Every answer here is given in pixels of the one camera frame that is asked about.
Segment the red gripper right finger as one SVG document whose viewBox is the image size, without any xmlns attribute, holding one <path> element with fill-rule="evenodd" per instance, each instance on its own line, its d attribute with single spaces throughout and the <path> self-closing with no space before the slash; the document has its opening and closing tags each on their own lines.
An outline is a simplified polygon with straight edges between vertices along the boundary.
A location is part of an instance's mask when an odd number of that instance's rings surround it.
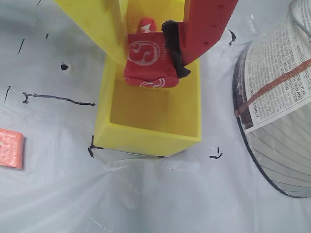
<svg viewBox="0 0 311 233">
<path fill-rule="evenodd" d="M 177 77 L 190 74 L 187 65 L 201 57 L 221 38 L 237 0 L 186 0 L 183 21 L 167 20 L 161 30 Z"/>
</svg>

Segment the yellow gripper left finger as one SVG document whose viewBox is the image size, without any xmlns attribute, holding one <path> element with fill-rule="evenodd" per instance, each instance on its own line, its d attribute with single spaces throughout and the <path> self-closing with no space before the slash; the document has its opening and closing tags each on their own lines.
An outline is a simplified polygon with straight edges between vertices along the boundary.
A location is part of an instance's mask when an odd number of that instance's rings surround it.
<svg viewBox="0 0 311 233">
<path fill-rule="evenodd" d="M 116 63 L 127 60 L 127 0 L 57 0 L 61 9 Z"/>
</svg>

